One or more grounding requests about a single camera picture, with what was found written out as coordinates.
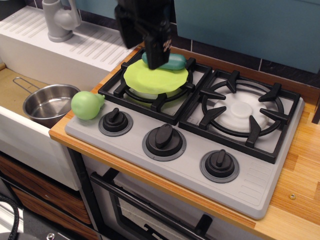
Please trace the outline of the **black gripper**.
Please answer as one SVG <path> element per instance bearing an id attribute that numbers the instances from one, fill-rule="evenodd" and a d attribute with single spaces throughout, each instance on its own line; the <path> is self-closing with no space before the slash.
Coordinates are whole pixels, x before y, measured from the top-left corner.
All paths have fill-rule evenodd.
<path id="1" fill-rule="evenodd" d="M 169 61 L 172 46 L 171 34 L 162 34 L 170 27 L 166 10 L 169 0 L 119 0 L 114 15 L 120 35 L 127 49 L 143 42 L 147 64 L 155 70 Z"/>

